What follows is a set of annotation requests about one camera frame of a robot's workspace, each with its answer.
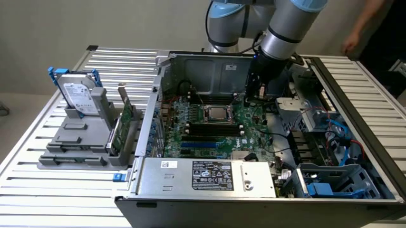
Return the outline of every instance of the metal grating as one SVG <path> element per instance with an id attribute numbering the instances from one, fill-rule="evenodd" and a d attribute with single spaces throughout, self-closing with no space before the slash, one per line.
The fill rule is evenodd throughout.
<path id="1" fill-rule="evenodd" d="M 115 106 L 122 106 L 116 92 L 118 83 L 126 83 L 131 102 L 144 110 L 158 74 L 154 67 L 156 54 L 158 51 L 150 50 L 99 48 L 84 55 L 77 68 L 99 69 L 108 99 L 115 102 Z M 346 58 L 323 57 L 322 60 L 329 64 L 337 80 L 369 82 L 366 75 Z M 350 85 L 342 84 L 343 89 L 354 91 L 347 93 L 354 101 L 385 102 L 374 87 L 353 88 Z M 357 88 L 370 89 L 374 96 L 359 93 Z M 375 117 L 375 114 L 390 119 L 397 117 L 397 112 L 391 109 L 381 110 L 370 107 L 371 105 L 361 108 L 365 117 Z M 131 225 L 111 199 L 115 189 L 127 187 L 126 183 L 111 181 L 115 171 L 56 171 L 36 168 L 39 156 L 64 120 L 64 106 L 65 102 L 59 93 L 55 93 L 0 165 L 0 227 L 128 228 Z M 387 126 L 373 127 L 385 136 L 393 133 L 386 130 Z M 397 135 L 406 135 L 403 127 L 398 130 Z M 405 158 L 403 152 L 402 148 L 390 149 L 395 158 Z M 397 224 L 367 225 L 369 228 L 383 226 L 399 227 Z"/>

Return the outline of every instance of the warning label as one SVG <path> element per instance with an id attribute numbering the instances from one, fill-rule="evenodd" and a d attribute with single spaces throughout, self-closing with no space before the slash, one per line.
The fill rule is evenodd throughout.
<path id="1" fill-rule="evenodd" d="M 234 191 L 231 162 L 194 161 L 191 174 L 192 189 Z"/>

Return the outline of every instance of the robotic arm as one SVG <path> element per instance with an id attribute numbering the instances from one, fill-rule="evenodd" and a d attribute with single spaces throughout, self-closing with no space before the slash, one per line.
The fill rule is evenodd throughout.
<path id="1" fill-rule="evenodd" d="M 256 1 L 227 0 L 228 4 L 254 2 Z M 276 11 L 251 62 L 246 81 L 246 101 L 267 100 L 267 84 L 280 75 L 327 0 L 259 0 L 256 4 L 260 3 L 275 3 Z"/>

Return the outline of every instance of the motherboard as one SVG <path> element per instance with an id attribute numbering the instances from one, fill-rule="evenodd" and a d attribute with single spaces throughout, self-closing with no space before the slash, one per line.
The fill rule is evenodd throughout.
<path id="1" fill-rule="evenodd" d="M 162 112 L 164 157 L 274 161 L 264 109 L 244 107 L 242 95 L 175 96 Z"/>

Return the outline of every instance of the red cable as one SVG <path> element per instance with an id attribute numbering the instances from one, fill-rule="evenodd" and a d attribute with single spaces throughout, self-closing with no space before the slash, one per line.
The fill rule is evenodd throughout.
<path id="1" fill-rule="evenodd" d="M 363 150 L 363 146 L 361 144 L 361 142 L 358 142 L 357 140 L 351 139 L 351 142 L 358 144 L 359 148 L 361 148 L 361 151 L 362 151 L 362 158 L 365 159 L 366 158 L 366 151 Z"/>

